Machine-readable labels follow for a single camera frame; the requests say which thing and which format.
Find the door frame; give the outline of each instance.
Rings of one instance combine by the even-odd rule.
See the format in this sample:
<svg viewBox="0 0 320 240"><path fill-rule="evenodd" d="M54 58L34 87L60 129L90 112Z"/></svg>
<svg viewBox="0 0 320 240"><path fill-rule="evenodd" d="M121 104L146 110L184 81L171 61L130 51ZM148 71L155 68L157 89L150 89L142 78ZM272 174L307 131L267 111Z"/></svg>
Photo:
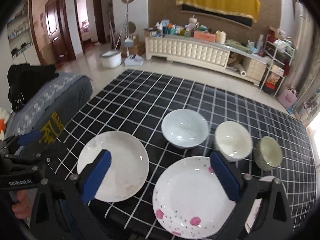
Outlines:
<svg viewBox="0 0 320 240"><path fill-rule="evenodd" d="M33 25L32 1L33 0L29 0L29 22L30 22L31 35L32 35L33 44L35 45L35 49L36 49L40 64L45 65L46 62L45 62L45 60L39 50L39 46L38 46L38 43L36 40L36 34L35 34L34 25ZM65 41L65 45L66 45L69 59L76 60L76 55L75 55L75 51L72 46L70 31L69 31L69 26L68 26L66 0L58 0L58 7L59 7L58 18L60 18L61 25L62 25L62 29L60 31L61 31L61 35L63 36L64 41Z"/></svg>
<svg viewBox="0 0 320 240"><path fill-rule="evenodd" d="M94 10L95 18L96 18L95 24L96 24L96 29L97 29L97 36L98 36L98 41L101 44L105 44L105 43L107 43L107 40L106 40L106 35L105 35L105 32L104 32L104 24L103 24L103 16L102 16L102 5L101 5L101 0L97 0L97 1L99 1L99 2L96 3L96 4L93 2L93 10ZM80 31L80 25L79 25L77 0L74 0L74 2L75 2L76 21L77 21L77 26L78 26L79 38L80 38L80 41L81 41L81 47L82 47L83 54L85 54L85 51L84 51L84 48L83 48L83 40L82 40L82 36L81 36L81 31Z"/></svg>

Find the metal screw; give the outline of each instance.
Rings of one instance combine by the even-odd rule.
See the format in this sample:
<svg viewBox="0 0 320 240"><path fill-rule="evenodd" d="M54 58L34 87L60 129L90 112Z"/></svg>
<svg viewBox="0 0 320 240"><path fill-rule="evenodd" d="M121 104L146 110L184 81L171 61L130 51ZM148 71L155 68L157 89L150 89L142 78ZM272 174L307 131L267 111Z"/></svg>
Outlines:
<svg viewBox="0 0 320 240"><path fill-rule="evenodd" d="M46 178L41 179L41 184L42 184L42 185L48 184L48 179L46 179Z"/></svg>
<svg viewBox="0 0 320 240"><path fill-rule="evenodd" d="M279 184L281 183L281 180L278 179L278 178L275 178L275 179L274 179L274 182L279 185Z"/></svg>
<svg viewBox="0 0 320 240"><path fill-rule="evenodd" d="M71 175L69 176L69 179L72 180L72 181L74 181L74 180L77 180L78 177L79 177L78 174L71 174Z"/></svg>
<svg viewBox="0 0 320 240"><path fill-rule="evenodd" d="M244 174L244 179L245 180L252 180L252 176L248 173Z"/></svg>

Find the human hand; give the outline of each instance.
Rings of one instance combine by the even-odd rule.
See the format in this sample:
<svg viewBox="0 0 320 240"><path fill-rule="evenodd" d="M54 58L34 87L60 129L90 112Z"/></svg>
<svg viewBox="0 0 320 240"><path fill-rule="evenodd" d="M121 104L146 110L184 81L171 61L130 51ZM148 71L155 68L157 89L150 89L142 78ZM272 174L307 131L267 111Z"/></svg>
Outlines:
<svg viewBox="0 0 320 240"><path fill-rule="evenodd" d="M12 211L17 219L27 219L31 216L31 201L26 190L17 192L18 202L12 205Z"/></svg>

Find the blue gripper pad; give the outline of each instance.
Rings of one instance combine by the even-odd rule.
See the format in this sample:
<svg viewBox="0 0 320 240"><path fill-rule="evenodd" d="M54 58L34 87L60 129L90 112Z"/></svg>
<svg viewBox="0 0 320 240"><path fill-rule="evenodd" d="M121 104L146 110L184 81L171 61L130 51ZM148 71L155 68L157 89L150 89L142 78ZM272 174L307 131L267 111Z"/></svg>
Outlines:
<svg viewBox="0 0 320 240"><path fill-rule="evenodd" d="M241 199L239 184L231 174L228 167L215 152L212 152L210 155L210 164L228 198L232 201L238 202Z"/></svg>
<svg viewBox="0 0 320 240"><path fill-rule="evenodd" d="M26 133L24 135L20 135L18 138L18 145L25 146L35 140L39 140L41 138L41 133L39 131L33 131L30 133Z"/></svg>
<svg viewBox="0 0 320 240"><path fill-rule="evenodd" d="M94 199L104 176L111 166L111 153L107 150L102 151L104 151L102 158L87 177L82 188L81 199L85 205L87 205L90 200Z"/></svg>

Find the pink bag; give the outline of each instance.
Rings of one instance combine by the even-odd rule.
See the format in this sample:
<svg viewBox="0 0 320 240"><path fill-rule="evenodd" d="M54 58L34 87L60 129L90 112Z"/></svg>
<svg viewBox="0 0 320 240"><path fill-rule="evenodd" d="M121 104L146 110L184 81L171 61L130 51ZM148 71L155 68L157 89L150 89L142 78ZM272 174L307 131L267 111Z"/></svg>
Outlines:
<svg viewBox="0 0 320 240"><path fill-rule="evenodd" d="M277 97L279 103L283 105L286 109L291 108L297 102L297 92L294 89L286 88Z"/></svg>

